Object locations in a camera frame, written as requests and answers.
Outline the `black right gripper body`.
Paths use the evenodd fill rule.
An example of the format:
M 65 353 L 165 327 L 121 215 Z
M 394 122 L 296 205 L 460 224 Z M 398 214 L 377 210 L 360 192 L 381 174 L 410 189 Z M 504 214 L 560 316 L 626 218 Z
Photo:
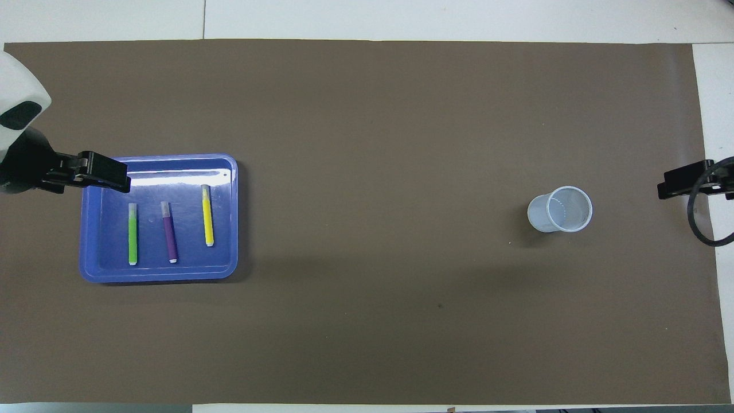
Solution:
M 723 166 L 713 172 L 716 184 L 713 195 L 724 195 L 726 200 L 733 200 L 733 167 Z

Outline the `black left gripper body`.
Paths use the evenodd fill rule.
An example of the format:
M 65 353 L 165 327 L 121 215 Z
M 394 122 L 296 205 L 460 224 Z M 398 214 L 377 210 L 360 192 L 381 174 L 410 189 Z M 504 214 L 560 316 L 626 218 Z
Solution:
M 56 152 L 43 133 L 26 129 L 5 152 L 1 164 L 1 191 L 18 194 L 39 189 L 62 194 L 66 186 L 78 186 L 65 163 L 74 156 Z

